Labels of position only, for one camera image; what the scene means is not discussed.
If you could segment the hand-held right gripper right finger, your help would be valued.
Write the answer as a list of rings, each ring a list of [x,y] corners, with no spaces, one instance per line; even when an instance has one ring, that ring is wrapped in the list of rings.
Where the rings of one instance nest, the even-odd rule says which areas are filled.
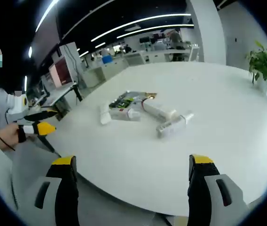
[[[237,226],[248,215],[241,188],[209,157],[189,156],[188,180],[189,226]]]

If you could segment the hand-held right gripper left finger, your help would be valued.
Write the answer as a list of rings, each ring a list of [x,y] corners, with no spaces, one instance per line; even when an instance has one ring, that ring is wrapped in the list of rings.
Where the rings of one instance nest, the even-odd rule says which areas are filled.
[[[25,193],[29,226],[78,226],[77,166],[74,155],[52,162]]]

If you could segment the person's left hand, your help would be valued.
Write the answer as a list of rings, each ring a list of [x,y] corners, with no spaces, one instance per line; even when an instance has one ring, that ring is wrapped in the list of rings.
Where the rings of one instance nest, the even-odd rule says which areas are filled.
[[[0,130],[0,150],[8,150],[19,143],[18,129],[18,124],[11,123]]]

